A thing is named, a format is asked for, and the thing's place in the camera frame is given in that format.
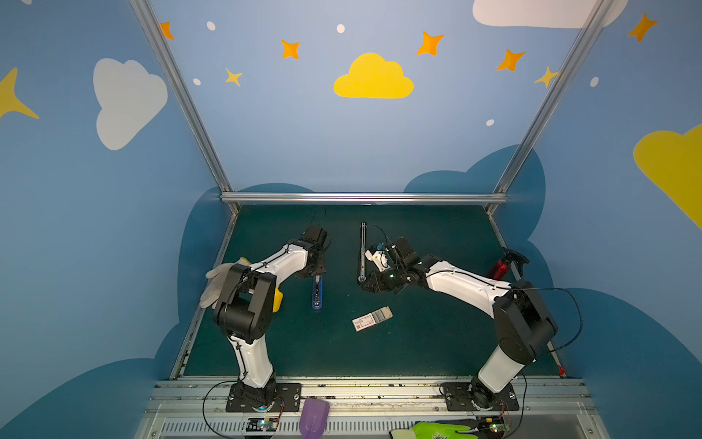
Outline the black stapler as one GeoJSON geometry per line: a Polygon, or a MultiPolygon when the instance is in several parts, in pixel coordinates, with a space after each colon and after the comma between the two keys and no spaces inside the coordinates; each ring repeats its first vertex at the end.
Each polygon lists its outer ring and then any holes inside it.
{"type": "Polygon", "coordinates": [[[365,221],[362,221],[360,223],[360,236],[359,236],[359,275],[358,275],[358,283],[363,284],[366,279],[366,250],[367,250],[367,223],[365,221]]]}

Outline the red white staple box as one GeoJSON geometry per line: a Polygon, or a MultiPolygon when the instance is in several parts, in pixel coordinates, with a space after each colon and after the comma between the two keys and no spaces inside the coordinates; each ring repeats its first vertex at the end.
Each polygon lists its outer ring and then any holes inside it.
{"type": "Polygon", "coordinates": [[[355,318],[352,323],[356,332],[360,332],[364,329],[369,329],[380,323],[383,323],[389,319],[393,318],[393,313],[389,307],[382,307],[376,311],[361,316],[360,318],[355,318]]]}

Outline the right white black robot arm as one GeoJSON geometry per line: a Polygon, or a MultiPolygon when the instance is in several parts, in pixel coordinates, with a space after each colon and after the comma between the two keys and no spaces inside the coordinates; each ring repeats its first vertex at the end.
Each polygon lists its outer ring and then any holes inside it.
{"type": "Polygon", "coordinates": [[[558,333],[558,325],[537,288],[525,280],[491,280],[445,260],[426,257],[413,264],[394,263],[362,275],[361,288],[372,293],[418,285],[447,294],[493,318],[497,347],[473,377],[469,394],[481,409],[492,406],[524,367],[535,362],[558,333]]]}

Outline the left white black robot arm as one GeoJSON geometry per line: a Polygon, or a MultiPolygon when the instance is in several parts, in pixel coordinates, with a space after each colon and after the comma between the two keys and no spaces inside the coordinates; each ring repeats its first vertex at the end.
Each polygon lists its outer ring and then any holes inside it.
{"type": "Polygon", "coordinates": [[[280,286],[291,276],[315,277],[325,273],[325,244],[302,239],[258,263],[245,259],[222,263],[206,273],[208,284],[199,299],[212,308],[213,318],[234,349],[239,378],[233,386],[237,399],[256,410],[276,398],[274,366],[268,356],[266,332],[277,311],[280,286]]]}

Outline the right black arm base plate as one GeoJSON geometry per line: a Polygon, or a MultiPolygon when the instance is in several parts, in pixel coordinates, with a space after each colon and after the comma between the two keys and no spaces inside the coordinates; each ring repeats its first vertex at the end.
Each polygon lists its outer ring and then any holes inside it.
{"type": "Polygon", "coordinates": [[[520,404],[511,384],[493,393],[480,382],[444,382],[440,386],[449,412],[518,411],[520,404]]]}

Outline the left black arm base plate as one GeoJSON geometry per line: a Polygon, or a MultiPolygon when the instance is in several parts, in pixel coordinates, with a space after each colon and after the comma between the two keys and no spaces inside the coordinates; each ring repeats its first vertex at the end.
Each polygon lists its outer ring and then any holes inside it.
{"type": "Polygon", "coordinates": [[[263,388],[235,383],[225,406],[227,413],[297,413],[302,400],[302,386],[299,383],[268,384],[263,388]]]}

